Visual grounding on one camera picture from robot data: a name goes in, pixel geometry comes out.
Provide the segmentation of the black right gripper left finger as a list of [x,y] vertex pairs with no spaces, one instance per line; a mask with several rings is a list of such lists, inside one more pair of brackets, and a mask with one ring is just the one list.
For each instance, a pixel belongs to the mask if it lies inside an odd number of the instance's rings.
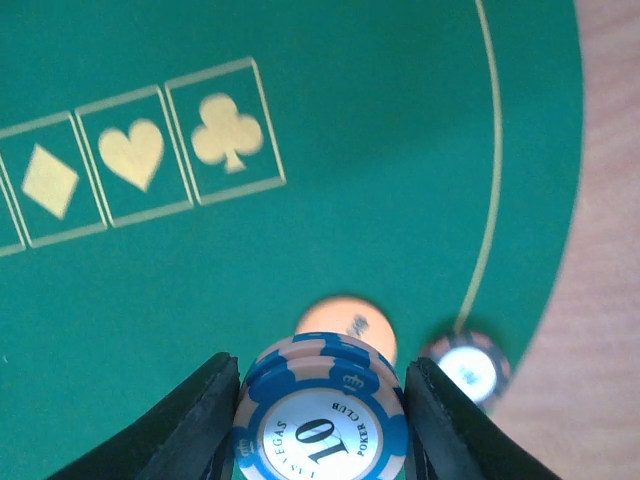
[[238,361],[213,355],[139,419],[52,479],[230,479]]

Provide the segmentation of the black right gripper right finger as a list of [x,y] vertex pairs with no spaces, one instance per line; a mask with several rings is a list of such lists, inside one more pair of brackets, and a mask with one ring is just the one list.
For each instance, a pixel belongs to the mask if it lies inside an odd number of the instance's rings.
[[407,479],[558,480],[506,435],[429,358],[406,371]]

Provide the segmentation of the brown chip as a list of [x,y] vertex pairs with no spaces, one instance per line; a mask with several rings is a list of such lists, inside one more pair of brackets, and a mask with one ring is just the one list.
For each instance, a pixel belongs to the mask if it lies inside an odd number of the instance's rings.
[[424,345],[420,356],[432,359],[485,412],[493,409],[510,384],[507,356],[489,336],[477,331],[442,335]]

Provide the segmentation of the orange big blind button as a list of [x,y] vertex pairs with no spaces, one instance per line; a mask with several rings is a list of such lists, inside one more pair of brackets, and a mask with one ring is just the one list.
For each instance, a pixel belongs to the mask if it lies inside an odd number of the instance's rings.
[[320,300],[302,315],[295,333],[332,332],[359,339],[379,351],[394,366],[398,342],[388,316],[373,303],[338,295]]

